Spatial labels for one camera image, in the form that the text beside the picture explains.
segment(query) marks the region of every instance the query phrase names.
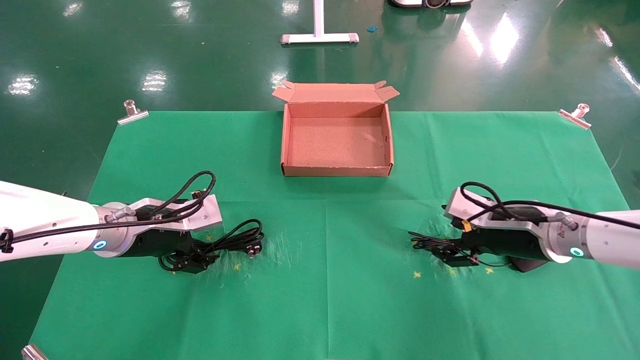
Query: table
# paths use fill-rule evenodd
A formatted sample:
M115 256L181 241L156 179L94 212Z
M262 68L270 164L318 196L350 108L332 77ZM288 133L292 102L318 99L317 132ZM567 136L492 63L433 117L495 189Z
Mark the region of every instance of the table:
M640 272L453 270L406 233L455 236L440 205L464 181L504 200L628 209L589 131L552 112L391 118L389 178L283 177L279 112L152 112L119 127L91 202L167 199L209 169L224 228L259 218L266 249L198 275L65 256L31 341L52 360L640 356Z

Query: black cable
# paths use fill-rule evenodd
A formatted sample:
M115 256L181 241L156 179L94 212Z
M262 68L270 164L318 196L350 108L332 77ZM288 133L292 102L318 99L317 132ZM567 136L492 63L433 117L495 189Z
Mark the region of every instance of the black cable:
M440 246L453 246L453 243L447 239L434 238L413 231L409 231L409 235L413 236L411 242L414 249L430 250Z
M460 254L463 254L464 256L466 256L468 258L471 258L471 254L467 254L466 252L464 252L462 250L460 250ZM502 267L505 267L505 266L509 266L509 264L498 264L498 265L496 265L496 264L488 264L488 263L485 263L484 261L478 259L477 257L475 257L472 261L477 261L478 263L480 263L480 264L482 264L484 266L489 266L490 268L502 268Z
M640 230L640 224L636 224L636 223L633 223L633 222L620 220L620 219L617 219L617 218L604 217L602 215L592 214L592 213L588 213L588 212L582 211L582 210L566 208L566 207L560 206L560 205L549 204L547 202L532 201L532 200L510 200L510 201L504 201L503 202L497 196L495 191L493 189L491 189L489 186L485 185L485 184L475 183L475 182L472 181L472 182L463 184L463 186L466 185L466 184L468 184L467 186L474 186L474 185L475 186L480 186L481 188L489 191L492 195L494 195L496 197L496 199L495 199L496 204L492 205L492 206L487 206L486 204L482 204L479 201L476 203L475 199L469 199L467 196L465 196L465 193L462 190L462 186L461 186L460 187L461 188L460 192L462 193L462 196L464 196L465 199L467 199L469 201L473 200L471 202L473 202L474 204L476 204L479 207L484 209L484 210L480 211L479 213L469 217L467 219L467 221L469 221L469 222L471 222L471 221L483 216L484 214L495 213L496 209L500 209L502 211L505 211L506 210L506 206L509 206L509 205L528 205L528 206L539 206L541 208L548 208L548 209L553 209L553 210L558 210L558 211L565 211L567 213L571 213L571 214L574 214L574 215L579 215L579 216L586 217L586 218L592 218L592 219L595 219L595 220L604 221L604 222L608 222L608 223L611 223L611 224L616 224L616 225L620 225L620 226L626 226L626 227L630 227L632 229ZM522 220L522 221L531 221L532 220L530 218L524 218L524 219L525 220Z
M200 177L202 175L210 175L211 176L211 182L209 183L209 186L207 187L207 189L204 192L202 192L201 196L196 201L194 201L193 204L197 204L197 205L194 206L195 208L193 208L191 211L189 211L188 213L185 213L183 215L179 215L179 216L176 216L176 217L162 218L162 219L159 219L159 220L142 220L142 221L141 220L137 220L137 221L130 221L130 222L112 222L112 223L108 223L108 224L93 224L93 225L81 225L81 226L63 227L63 228L60 228L60 229L39 231L39 232L36 232L36 233L16 236L16 237L13 238L13 243L19 243L19 242L22 242L22 241L33 240L33 239L37 239L37 238L43 238L45 236L61 235L61 234L68 234L68 233L77 233L79 231L113 229L115 227L159 225L159 224L166 224L168 222L177 222L177 221L183 220L183 219L185 219L187 217L190 217L191 215L197 213L198 211L200 211L200 209L204 205L204 199L211 193L211 190L213 189L213 186L216 184L216 176L211 171L204 170L204 171L201 171L201 172L197 173L196 175L194 175L187 182L186 186L188 187L189 184L191 184L196 178L198 178L198 177ZM186 189L185 186L183 186L182 189L180 189L180 190L182 192L184 192L184 189Z
M240 230L240 228L251 223L255 223L257 226L236 234L236 231ZM177 272L185 268L189 262L205 264L206 266L213 264L220 257L215 252L220 250L243 251L247 254L257 255L262 250L262 239L264 239L262 222L257 219L249 219L213 243L196 241L192 244L192 252L189 254L176 251L158 258L158 263L160 267L167 271Z
M519 221L529 221L528 218L526 217L521 217L520 215L516 215L513 214L512 212L510 212L502 203L502 200L500 199L500 197L498 196L498 193L495 192L494 189L490 188L488 185L485 185L483 183L478 183L476 181L467 181L466 183L460 185L460 193L462 194L462 196L469 200L470 202L472 202L473 204L475 204L476 206L479 206L480 208L486 209L489 207L489 205L478 201L474 198L472 198L471 196L469 196L469 194L467 194L465 188L468 186L477 186L479 188L485 189L488 193L490 193L493 198L494 201L497 203L498 208L500 208L500 210L502 210L502 213L498 213L498 215L502 216L502 217L506 217L506 218L514 218L516 220Z
M156 214L158 214L160 212L160 210L166 208L169 204L173 203L174 201L176 201L188 188L189 186L191 186L191 184L198 179L200 176L204 175L204 174L209 174L211 176L211 183L209 184L209 186L207 187L207 189L205 190L205 193L208 195L211 192L211 189L213 189L213 186L216 184L216 176L208 170L204 170L201 171L197 174L195 174L194 176L191 176L191 179L189 179L189 181L187 181L184 186L177 192L175 193L174 196L171 197L171 199L165 201L164 203L162 203L159 206L156 206L150 213L149 216L152 217Z
M411 242L413 243L414 249L431 251L439 247L450 247L454 251L468 257L469 259L471 259L472 257L471 254L467 254L466 252L464 252L462 249L457 247L451 240L434 238L432 236L426 236L423 234L415 233L413 231L409 231L409 235L413 236L413 238L411 238ZM478 263L484 266L489 266L490 268L501 268L503 266L509 266L509 264L496 265L496 264L485 263L484 261L478 259L477 257L473 258L473 260L471 261L477 261Z

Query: metal connector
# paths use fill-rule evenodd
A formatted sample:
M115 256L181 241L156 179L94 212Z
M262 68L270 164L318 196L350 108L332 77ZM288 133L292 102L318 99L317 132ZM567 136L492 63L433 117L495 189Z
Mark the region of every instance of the metal connector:
M573 221L573 219L565 213L561 213L560 211L558 211L555 218L564 226L568 227L571 231L576 231L578 229L578 223Z
M149 112L147 110L140 111L140 109L136 107L136 103L130 99L124 102L124 108L127 110L127 116L118 120L118 125L128 124L132 121L149 116Z
M118 209L116 211L113 212L113 214L111 215L106 215L104 217L104 221L105 222L114 222L117 220L120 220L121 218L125 218L125 217L132 217L136 214L136 211L131 209L129 206L125 206L122 209Z

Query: white metal stand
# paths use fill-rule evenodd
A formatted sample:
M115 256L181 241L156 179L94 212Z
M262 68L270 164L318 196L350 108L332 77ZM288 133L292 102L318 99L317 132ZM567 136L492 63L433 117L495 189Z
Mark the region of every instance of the white metal stand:
M314 33L313 34L285 34L282 44L300 42L359 42L358 34L325 34L324 33L324 0L314 0Z

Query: white stand base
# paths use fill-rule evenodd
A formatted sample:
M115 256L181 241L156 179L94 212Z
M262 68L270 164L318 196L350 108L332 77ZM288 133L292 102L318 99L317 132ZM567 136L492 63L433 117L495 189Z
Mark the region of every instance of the white stand base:
M360 38L356 33L343 34L288 34L282 35L281 44L297 44L305 42L359 42Z

